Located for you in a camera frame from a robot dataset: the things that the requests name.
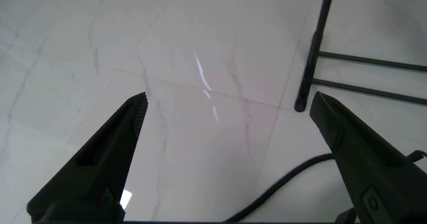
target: metal rack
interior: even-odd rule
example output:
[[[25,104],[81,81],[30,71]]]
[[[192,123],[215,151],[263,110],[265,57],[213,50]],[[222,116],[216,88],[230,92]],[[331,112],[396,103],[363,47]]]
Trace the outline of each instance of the metal rack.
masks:
[[[314,70],[316,69],[316,63],[319,57],[353,61],[355,63],[366,63],[366,64],[373,64],[381,67],[393,67],[393,68],[399,68],[404,70],[420,71],[420,72],[427,73],[426,66],[397,63],[393,61],[384,61],[384,60],[365,58],[365,57],[355,57],[351,55],[343,55],[338,53],[321,51],[320,45],[322,44],[323,32],[326,26],[326,19],[328,18],[331,3],[332,3],[332,0],[323,0],[322,2],[322,8],[320,9],[318,24],[316,27],[316,31],[313,34],[312,44],[310,46],[310,52],[308,54],[306,68],[304,69],[300,90],[298,91],[298,96],[294,105],[295,111],[302,112],[306,110],[308,93],[310,92],[310,87],[312,85],[322,85],[327,87],[355,91],[359,93],[365,93],[369,95],[375,95],[379,97],[386,97],[389,99],[395,99],[399,101],[406,101],[409,103],[427,105],[427,99],[423,99],[419,97],[411,97],[411,96],[401,95],[397,93],[390,93],[386,91],[379,91],[375,89],[369,89],[365,87],[358,87],[358,86],[347,85],[343,83],[337,83],[333,81],[314,78]]]

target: glossy tile surface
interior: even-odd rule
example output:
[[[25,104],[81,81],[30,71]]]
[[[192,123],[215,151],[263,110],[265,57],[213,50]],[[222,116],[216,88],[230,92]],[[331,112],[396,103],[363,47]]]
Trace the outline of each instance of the glossy tile surface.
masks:
[[[127,220],[222,221],[330,152],[308,112],[293,110],[321,3],[0,0],[0,222],[29,223],[28,200],[142,91]],[[425,65],[425,6],[334,0],[321,50]],[[320,59],[316,77],[427,98],[422,73]],[[426,107],[325,87],[310,98],[317,90],[404,154],[427,150]],[[333,221],[350,207],[328,162],[248,221]]]

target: black cord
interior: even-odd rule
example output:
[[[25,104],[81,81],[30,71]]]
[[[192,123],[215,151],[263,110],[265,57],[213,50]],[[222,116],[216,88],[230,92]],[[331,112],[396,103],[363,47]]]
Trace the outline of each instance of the black cord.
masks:
[[[427,153],[415,150],[411,154],[407,155],[406,158],[408,158],[411,162],[417,162],[421,160],[422,158],[427,157]],[[323,161],[331,160],[334,156],[329,154],[323,154],[318,155],[316,157],[312,157],[311,159],[308,159],[307,161],[304,161],[299,166],[293,168],[288,174],[284,175],[279,181],[276,181],[271,187],[267,189],[260,197],[258,197],[255,201],[250,203],[247,207],[245,207],[243,210],[239,211],[229,219],[225,220],[224,222],[238,222],[241,221],[243,218],[247,217],[251,213],[253,213],[256,209],[261,207],[276,191],[278,191],[281,187],[283,187],[287,182],[289,182],[292,178],[294,178],[296,175],[300,174],[302,171],[306,170],[308,167],[311,167],[312,165],[315,165],[317,163],[321,163]]]

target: horizontal metal bar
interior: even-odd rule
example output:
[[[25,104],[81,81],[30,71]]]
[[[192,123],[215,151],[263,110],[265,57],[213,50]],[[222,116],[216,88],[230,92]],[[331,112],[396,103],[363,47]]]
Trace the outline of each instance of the horizontal metal bar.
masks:
[[[337,53],[329,53],[326,51],[319,51],[319,57],[333,58],[333,59],[341,59],[347,61],[355,61],[359,63],[369,63],[374,65],[380,65],[383,67],[394,67],[411,71],[423,71],[427,72],[427,66],[414,65],[414,64],[406,64],[406,63],[398,63],[394,61],[384,61],[366,57],[355,57],[351,55],[337,54]]]
[[[401,94],[396,94],[396,93],[389,93],[386,91],[379,91],[379,90],[369,89],[369,88],[365,88],[365,87],[357,87],[357,86],[347,85],[347,84],[343,84],[343,83],[336,83],[333,81],[326,81],[326,80],[313,78],[312,84],[323,85],[323,86],[327,86],[327,87],[334,87],[334,88],[339,88],[339,89],[344,89],[344,90],[349,90],[349,91],[355,91],[355,92],[365,93],[365,94],[369,94],[369,95],[375,95],[375,96],[379,96],[379,97],[386,97],[386,98],[395,99],[395,100],[399,100],[399,101],[407,101],[410,103],[427,105],[427,99],[423,99],[423,98],[419,98],[419,97],[411,97],[411,96],[401,95]]]

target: tiled floor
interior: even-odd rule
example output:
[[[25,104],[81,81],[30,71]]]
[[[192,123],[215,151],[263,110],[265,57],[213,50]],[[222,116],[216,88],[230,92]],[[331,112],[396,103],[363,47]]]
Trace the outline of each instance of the tiled floor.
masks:
[[[29,223],[28,200],[142,91],[128,220],[224,220],[330,152],[308,112],[293,110],[321,2],[0,0],[0,223]],[[334,0],[322,50],[426,65],[425,6]],[[426,74],[319,60],[316,77],[427,98]],[[427,150],[426,107],[316,90],[404,154]],[[331,161],[248,220],[333,221],[349,207]]]

